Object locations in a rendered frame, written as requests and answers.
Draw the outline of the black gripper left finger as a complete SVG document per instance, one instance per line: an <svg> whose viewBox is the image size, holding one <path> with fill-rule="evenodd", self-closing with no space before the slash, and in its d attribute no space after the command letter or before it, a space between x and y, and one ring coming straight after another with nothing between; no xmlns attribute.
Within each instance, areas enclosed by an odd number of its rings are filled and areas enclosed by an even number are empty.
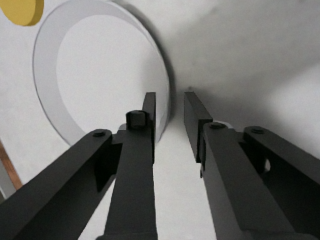
<svg viewBox="0 0 320 240"><path fill-rule="evenodd" d="M95 240L158 240L156 92L146 92L142 109L125 116L117 133L88 132L2 202L0 240L78 240L114 180L104 232Z"/></svg>

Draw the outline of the white round plate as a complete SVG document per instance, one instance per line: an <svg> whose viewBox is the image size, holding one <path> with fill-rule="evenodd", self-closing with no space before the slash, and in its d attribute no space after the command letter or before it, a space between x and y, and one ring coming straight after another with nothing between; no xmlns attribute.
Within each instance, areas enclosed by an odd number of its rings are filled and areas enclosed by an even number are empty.
<svg viewBox="0 0 320 240"><path fill-rule="evenodd" d="M156 92L155 148L162 139L171 108L167 69L151 35L120 5L54 5L35 31L30 70L41 111L69 148L95 129L117 133L146 92Z"/></svg>

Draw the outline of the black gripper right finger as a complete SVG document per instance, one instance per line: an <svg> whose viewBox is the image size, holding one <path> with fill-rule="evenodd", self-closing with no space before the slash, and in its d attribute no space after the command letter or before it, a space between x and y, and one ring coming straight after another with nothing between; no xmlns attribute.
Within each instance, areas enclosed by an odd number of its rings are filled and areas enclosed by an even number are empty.
<svg viewBox="0 0 320 240"><path fill-rule="evenodd" d="M216 240L320 240L320 159L266 128L213 120L195 92L184 125Z"/></svg>

